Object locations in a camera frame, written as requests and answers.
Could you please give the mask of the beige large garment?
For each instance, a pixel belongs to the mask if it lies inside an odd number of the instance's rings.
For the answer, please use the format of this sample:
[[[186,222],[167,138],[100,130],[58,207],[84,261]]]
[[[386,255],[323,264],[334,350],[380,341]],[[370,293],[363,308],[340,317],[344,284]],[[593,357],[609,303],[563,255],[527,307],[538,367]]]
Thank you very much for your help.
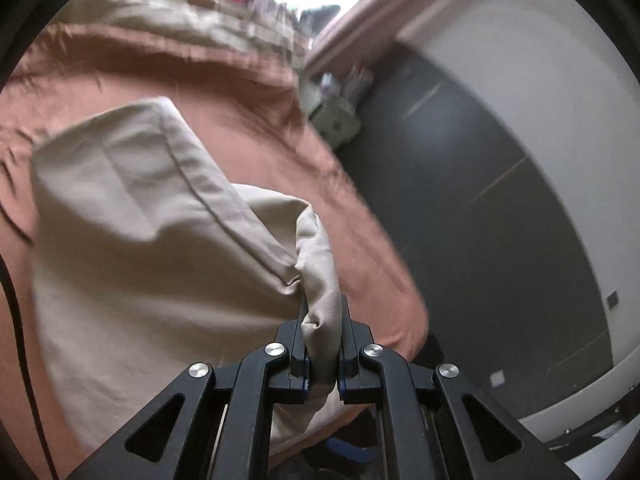
[[[224,366],[302,322],[309,400],[279,406],[277,451],[346,410],[342,298],[306,200],[229,181],[165,98],[109,110],[32,154],[32,293],[66,422],[94,450],[190,364]]]

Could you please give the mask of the brown bed blanket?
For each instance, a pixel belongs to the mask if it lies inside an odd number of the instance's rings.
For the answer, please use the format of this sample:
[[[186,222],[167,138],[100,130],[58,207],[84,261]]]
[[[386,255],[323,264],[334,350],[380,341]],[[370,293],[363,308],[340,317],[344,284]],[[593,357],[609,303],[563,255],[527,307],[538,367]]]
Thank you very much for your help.
[[[30,270],[32,147],[94,114],[168,96],[232,181],[303,198],[326,226],[352,316],[407,359],[427,337],[424,302],[332,151],[305,122],[297,79],[270,54],[187,44],[107,25],[48,26],[1,93],[1,253],[21,307],[37,397],[30,408],[9,312],[1,315],[1,420],[39,479],[85,457],[55,399],[36,335]]]

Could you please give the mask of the white bedside cabinet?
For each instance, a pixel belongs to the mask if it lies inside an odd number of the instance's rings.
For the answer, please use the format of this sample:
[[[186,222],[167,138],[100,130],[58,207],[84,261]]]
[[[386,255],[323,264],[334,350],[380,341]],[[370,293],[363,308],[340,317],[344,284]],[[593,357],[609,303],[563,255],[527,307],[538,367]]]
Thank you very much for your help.
[[[308,78],[299,83],[302,110],[316,133],[332,150],[350,142],[360,131],[355,105],[343,96],[341,83],[324,74],[318,84]]]

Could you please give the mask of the pink curtain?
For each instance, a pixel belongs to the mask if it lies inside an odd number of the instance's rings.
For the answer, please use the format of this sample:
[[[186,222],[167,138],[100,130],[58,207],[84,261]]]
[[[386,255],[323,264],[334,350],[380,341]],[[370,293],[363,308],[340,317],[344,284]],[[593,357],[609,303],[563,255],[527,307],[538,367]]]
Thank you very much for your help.
[[[373,66],[393,47],[396,36],[422,12],[437,13],[454,0],[359,0],[320,32],[304,64],[304,74],[344,77],[355,65]]]

